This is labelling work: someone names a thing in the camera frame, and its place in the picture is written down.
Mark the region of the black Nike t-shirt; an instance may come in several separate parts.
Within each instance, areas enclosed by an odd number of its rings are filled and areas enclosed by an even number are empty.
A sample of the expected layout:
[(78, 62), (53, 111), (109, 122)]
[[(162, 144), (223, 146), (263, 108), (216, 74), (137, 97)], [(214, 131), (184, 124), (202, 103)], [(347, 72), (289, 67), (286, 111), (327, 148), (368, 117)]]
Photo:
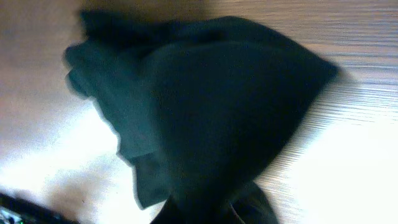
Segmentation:
[(69, 86), (93, 98), (155, 223), (277, 223), (254, 179), (338, 67), (240, 17), (143, 23), (81, 11)]

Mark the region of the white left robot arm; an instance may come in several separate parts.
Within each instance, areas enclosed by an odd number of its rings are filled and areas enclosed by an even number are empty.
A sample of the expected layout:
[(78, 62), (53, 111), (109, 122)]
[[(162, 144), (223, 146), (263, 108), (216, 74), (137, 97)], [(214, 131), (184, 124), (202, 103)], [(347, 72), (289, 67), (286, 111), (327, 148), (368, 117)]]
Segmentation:
[(1, 224), (80, 224), (28, 200), (1, 193)]

